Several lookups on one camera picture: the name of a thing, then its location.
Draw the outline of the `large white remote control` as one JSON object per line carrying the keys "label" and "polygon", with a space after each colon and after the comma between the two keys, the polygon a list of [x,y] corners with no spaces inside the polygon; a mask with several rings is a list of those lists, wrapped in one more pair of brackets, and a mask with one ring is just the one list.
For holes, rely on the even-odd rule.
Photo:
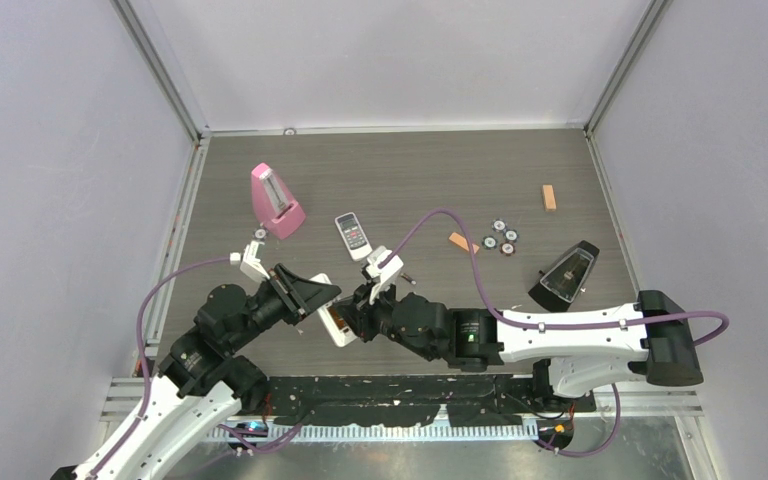
{"label": "large white remote control", "polygon": [[340,297],[341,294],[338,293],[335,298],[329,300],[316,310],[316,315],[338,348],[345,347],[357,339],[348,323],[342,319],[335,309],[335,303]]}

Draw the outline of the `small white remote control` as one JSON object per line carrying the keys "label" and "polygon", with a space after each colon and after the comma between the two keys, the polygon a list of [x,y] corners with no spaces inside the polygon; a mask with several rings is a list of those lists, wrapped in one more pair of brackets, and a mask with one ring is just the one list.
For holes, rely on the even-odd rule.
{"label": "small white remote control", "polygon": [[354,212],[337,216],[334,223],[353,261],[361,261],[372,252],[371,244]]}

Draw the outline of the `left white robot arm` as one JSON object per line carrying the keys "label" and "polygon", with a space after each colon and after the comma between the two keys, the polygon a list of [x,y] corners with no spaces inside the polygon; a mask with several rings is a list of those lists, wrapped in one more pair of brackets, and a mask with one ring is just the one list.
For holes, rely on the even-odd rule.
{"label": "left white robot arm", "polygon": [[340,287],[277,264],[258,289],[213,288],[194,325],[175,340],[141,400],[84,462],[56,479],[162,479],[229,417],[266,404],[268,377],[240,350],[279,322],[296,325],[335,300]]}

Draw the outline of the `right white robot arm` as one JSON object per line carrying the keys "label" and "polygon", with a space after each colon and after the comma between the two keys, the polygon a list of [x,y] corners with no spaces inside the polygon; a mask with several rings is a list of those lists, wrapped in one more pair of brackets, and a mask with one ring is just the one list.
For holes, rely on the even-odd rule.
{"label": "right white robot arm", "polygon": [[527,313],[448,308],[389,288],[372,300],[367,288],[332,308],[355,337],[381,335],[427,361],[481,373],[530,362],[531,397],[544,410],[617,382],[689,387],[704,375],[684,310],[658,290],[636,301],[583,312]]}

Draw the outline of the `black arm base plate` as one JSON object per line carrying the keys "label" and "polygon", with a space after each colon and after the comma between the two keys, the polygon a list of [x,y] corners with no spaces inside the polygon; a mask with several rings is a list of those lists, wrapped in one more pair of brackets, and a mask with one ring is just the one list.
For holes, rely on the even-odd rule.
{"label": "black arm base plate", "polygon": [[563,398],[529,376],[478,374],[273,376],[237,413],[282,426],[411,427],[427,426],[445,411],[450,425],[466,427],[512,426],[522,414],[551,420],[594,410],[589,394]]}

